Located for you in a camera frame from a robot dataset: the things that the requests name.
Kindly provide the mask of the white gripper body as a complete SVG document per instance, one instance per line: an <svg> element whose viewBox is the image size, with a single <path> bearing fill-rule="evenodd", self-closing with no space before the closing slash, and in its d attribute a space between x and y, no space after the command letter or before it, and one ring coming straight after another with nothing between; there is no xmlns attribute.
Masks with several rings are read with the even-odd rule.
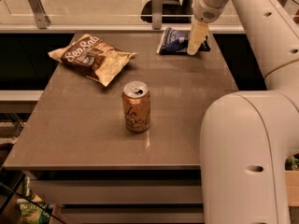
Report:
<svg viewBox="0 0 299 224"><path fill-rule="evenodd" d="M218 19L229 0L192 0L192 13L197 21L212 23Z"/></svg>

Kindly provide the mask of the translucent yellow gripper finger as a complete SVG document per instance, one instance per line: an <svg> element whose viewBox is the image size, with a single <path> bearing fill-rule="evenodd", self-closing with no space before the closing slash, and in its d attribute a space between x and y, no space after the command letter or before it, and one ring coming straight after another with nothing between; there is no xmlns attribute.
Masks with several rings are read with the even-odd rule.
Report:
<svg viewBox="0 0 299 224"><path fill-rule="evenodd" d="M206 40L208 31L208 25L202 21L199 21L192 26L187 47L187 53L189 55L195 55L197 53L201 44Z"/></svg>

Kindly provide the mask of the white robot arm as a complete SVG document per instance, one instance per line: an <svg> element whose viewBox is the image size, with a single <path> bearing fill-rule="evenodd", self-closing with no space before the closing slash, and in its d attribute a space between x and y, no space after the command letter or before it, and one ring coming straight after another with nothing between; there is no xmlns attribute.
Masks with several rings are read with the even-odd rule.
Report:
<svg viewBox="0 0 299 224"><path fill-rule="evenodd" d="M264 91L215 101L200 132L205 224L291 224L285 160L299 144L299 28L278 0L193 0L209 22L235 6L263 75Z"/></svg>

